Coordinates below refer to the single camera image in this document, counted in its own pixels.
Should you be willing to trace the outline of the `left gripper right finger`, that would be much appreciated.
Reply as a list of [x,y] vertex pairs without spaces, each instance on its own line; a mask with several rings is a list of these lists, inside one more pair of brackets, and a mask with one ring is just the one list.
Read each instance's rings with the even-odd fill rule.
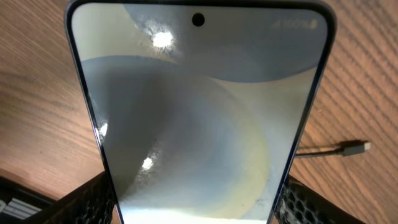
[[292,176],[284,182],[274,215],[280,224],[364,224]]

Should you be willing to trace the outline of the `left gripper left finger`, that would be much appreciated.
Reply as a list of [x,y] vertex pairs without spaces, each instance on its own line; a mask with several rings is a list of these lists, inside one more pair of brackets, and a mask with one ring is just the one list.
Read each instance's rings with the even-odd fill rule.
[[25,224],[110,224],[115,201],[105,172],[102,172],[25,219]]

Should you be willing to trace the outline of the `Samsung Galaxy smartphone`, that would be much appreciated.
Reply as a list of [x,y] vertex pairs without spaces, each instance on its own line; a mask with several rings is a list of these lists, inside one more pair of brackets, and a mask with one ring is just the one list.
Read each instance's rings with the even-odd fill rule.
[[71,1],[121,223],[270,223],[336,35],[321,1]]

